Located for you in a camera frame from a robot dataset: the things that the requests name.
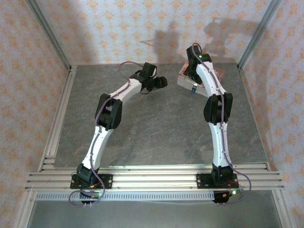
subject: wall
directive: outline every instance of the wall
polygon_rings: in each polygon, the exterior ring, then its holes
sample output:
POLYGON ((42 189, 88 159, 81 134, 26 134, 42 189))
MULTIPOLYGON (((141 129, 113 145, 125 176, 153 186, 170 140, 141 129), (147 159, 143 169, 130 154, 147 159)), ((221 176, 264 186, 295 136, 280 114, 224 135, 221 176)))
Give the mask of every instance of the wall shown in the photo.
POLYGON ((71 65, 184 62, 194 41, 238 62, 270 0, 38 0, 71 65))
POLYGON ((67 71, 24 0, 3 0, 0 15, 0 227, 9 228, 67 71))
POLYGON ((244 83, 273 167, 304 224, 304 5, 282 1, 245 67, 244 83))

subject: perforated metal strip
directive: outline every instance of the perforated metal strip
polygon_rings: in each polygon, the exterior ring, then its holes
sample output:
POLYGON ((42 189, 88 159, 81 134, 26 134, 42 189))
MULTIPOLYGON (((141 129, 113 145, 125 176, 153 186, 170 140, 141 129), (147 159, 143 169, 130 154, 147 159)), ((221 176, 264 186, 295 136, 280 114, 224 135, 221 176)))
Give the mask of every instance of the perforated metal strip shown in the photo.
MULTIPOLYGON (((37 201, 68 201, 70 192, 39 191, 37 201)), ((78 193, 72 195, 72 200, 89 200, 78 193)), ((213 191, 161 191, 161 192, 107 192, 103 201, 186 201, 186 200, 214 200, 213 191)))

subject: gray floor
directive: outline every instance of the gray floor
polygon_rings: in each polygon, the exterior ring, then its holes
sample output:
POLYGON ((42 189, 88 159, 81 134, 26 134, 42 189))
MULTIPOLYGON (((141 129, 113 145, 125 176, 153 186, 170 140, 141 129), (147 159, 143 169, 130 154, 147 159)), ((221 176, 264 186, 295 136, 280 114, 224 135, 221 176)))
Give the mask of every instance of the gray floor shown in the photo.
MULTIPOLYGON (((233 163, 266 162, 236 64, 215 66, 225 70, 221 84, 234 97, 228 122, 228 146, 233 163)), ((137 94, 124 105, 122 122, 104 150, 102 167, 212 163, 211 132, 203 118, 207 98, 177 85, 181 67, 182 64, 158 65, 158 75, 168 79, 168 86, 148 95, 137 94)), ((126 76, 138 69, 134 65, 122 68, 126 76)), ((78 66, 55 167, 75 167, 81 163, 94 133, 99 96, 115 91, 124 83, 117 65, 78 66)))
POLYGON ((193 203, 104 201, 73 208, 68 202, 36 201, 28 228, 281 227, 271 191, 253 191, 243 202, 227 206, 193 203))

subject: floral wallpaper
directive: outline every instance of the floral wallpaper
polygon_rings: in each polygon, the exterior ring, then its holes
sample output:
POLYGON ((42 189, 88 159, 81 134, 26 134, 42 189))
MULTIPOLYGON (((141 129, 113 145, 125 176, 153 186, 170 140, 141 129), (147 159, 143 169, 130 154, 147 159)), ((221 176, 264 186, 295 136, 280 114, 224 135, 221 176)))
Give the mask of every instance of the floral wallpaper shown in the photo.
POLYGON ((0 227, 10 228, 67 71, 25 0, 3 0, 0 15, 0 227))
POLYGON ((238 62, 271 0, 37 0, 71 65, 238 62))
POLYGON ((283 172, 298 227, 304 224, 304 5, 284 0, 244 69, 270 162, 283 172))

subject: enclosure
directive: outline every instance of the enclosure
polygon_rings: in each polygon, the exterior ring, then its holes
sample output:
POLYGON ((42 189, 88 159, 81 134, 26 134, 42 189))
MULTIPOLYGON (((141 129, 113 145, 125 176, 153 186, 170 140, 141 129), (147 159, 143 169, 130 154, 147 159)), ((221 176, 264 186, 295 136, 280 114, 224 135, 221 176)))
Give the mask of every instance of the enclosure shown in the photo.
POLYGON ((4 0, 0 12, 3 227, 303 226, 301 1, 4 0), (197 185, 215 149, 204 86, 181 73, 193 43, 233 95, 229 155, 252 182, 238 175, 234 200, 251 194, 233 205, 197 185), (125 61, 156 65, 168 85, 123 104, 99 170, 113 187, 73 208, 71 174, 89 151, 100 95, 141 69, 119 70, 125 61))

